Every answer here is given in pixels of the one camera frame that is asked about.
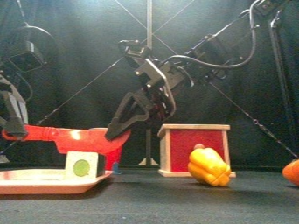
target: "white tray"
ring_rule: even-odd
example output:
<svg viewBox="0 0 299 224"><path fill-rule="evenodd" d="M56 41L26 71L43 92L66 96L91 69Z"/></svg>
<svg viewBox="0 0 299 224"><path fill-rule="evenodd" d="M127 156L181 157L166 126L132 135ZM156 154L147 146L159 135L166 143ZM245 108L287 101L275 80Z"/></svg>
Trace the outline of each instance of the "white tray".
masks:
<svg viewBox="0 0 299 224"><path fill-rule="evenodd" d="M63 169L26 169L0 171L0 194L75 194L84 193L112 173L95 179L66 180Z"/></svg>

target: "bell pepper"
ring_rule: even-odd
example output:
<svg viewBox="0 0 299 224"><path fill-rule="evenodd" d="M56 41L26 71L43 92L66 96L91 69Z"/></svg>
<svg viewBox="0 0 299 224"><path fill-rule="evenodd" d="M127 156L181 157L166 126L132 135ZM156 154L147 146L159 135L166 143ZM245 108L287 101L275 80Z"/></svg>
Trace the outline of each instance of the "bell pepper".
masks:
<svg viewBox="0 0 299 224"><path fill-rule="evenodd" d="M197 144L190 155L189 171L195 179L211 186L226 186L231 169L213 148Z"/></svg>

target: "dark background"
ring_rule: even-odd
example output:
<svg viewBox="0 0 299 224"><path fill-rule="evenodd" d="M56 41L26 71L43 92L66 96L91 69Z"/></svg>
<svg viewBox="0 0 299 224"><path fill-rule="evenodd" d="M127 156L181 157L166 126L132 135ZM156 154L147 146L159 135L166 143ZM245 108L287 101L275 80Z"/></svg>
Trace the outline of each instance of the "dark background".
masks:
<svg viewBox="0 0 299 224"><path fill-rule="evenodd" d="M159 29L154 33L154 55L158 59L164 60L177 53L186 53L207 34L217 33L238 18L253 2L154 0L154 32ZM23 74L34 90L32 99L27 102L30 124L36 124L59 108L42 123L43 126L74 129L107 127L126 93L140 88L134 69L120 60L118 42L123 39L146 40L146 0L23 0L22 4L30 25L50 32L58 44L56 47L47 35L34 33L31 36L48 64L43 69ZM279 36L295 136L299 115L298 15L299 2L291 1L281 19ZM258 42L251 63L230 71L225 80L214 80L213 83L298 153L299 143L289 131L269 37L270 18L273 16L265 18L257 30L265 33L266 38ZM0 1L0 39L22 22L16 1ZM15 77L10 70L6 74ZM18 87L27 98L27 86L20 82ZM211 85L198 84L186 88L175 100L178 111L167 123L217 123L231 126L229 148L233 166L283 167L290 163L291 157L285 148ZM159 127L152 128L152 157L159 163L158 130ZM138 125L132 132L123 150L123 165L138 165L146 157L146 126ZM8 144L3 139L3 149ZM64 162L64 156L56 151L54 143L46 142L18 143L6 155L11 165L63 165Z"/></svg>

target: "wire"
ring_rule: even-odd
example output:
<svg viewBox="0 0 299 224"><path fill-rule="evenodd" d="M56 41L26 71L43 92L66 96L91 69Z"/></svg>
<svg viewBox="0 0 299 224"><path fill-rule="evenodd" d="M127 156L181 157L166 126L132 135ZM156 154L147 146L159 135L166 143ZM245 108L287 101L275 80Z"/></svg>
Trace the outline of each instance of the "wire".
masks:
<svg viewBox="0 0 299 224"><path fill-rule="evenodd" d="M219 91L219 93L226 97L231 104L242 111L242 113L251 119L253 123L262 129L262 131L275 140L275 142L289 151L294 159L298 159L299 156L293 152L293 150L286 146L282 140L279 140L271 130L254 118L250 113L233 101L233 99L226 95L226 93L210 82L210 85Z"/></svg>
<svg viewBox="0 0 299 224"><path fill-rule="evenodd" d="M22 1L20 0L16 0L16 2L18 2L18 9L19 9L20 14L22 14L22 17L23 17L23 21L26 22L24 8L23 8L23 5L22 5Z"/></svg>
<svg viewBox="0 0 299 224"><path fill-rule="evenodd" d="M24 23L24 26L19 27L10 35L14 35L16 34L18 32L20 32L22 30L36 30L38 32L42 32L44 33L47 36L51 37L51 40L54 41L55 45L56 45L56 39L55 37L42 28L42 27L38 27L38 26L32 26L32 25L28 25L27 23Z"/></svg>
<svg viewBox="0 0 299 224"><path fill-rule="evenodd" d="M258 4L258 2L261 2L261 0L257 0L251 4L250 9L249 9L249 22L250 22L250 30L251 30L253 47L251 47L250 55L242 63L239 63L237 65L223 66L223 65L215 65L215 64L207 63L205 61L201 61L201 60L191 58L189 56L185 56L185 55L174 55L173 57L170 57L168 59L166 59L163 61L162 65L170 60L183 60L183 61L199 64L201 66L218 68L218 69L235 69L235 68L243 67L251 61L254 54L257 52L257 45L258 45L257 28L258 28L258 26L255 26L254 8L255 8L255 5Z"/></svg>
<svg viewBox="0 0 299 224"><path fill-rule="evenodd" d="M20 141L15 141L15 142L10 143L10 145L0 151L0 155L4 155L7 150L10 150L15 146L15 144L19 142Z"/></svg>
<svg viewBox="0 0 299 224"><path fill-rule="evenodd" d="M72 100L72 98L95 82L95 80L103 76L103 74L118 64L118 62L123 59L122 57L95 78L94 80L70 97L70 99L48 114L44 118L36 123L36 125L42 125L43 122L50 119L50 117L62 109L62 107Z"/></svg>

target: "wooden box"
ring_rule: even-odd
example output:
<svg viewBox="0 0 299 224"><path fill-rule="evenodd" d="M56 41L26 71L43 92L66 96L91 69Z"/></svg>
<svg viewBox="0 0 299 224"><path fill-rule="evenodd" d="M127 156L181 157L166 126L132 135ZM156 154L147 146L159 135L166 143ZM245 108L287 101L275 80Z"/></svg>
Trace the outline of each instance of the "wooden box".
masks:
<svg viewBox="0 0 299 224"><path fill-rule="evenodd" d="M166 177L189 177L190 155L197 144L213 148L230 165L229 125L164 124L160 140L160 170Z"/></svg>

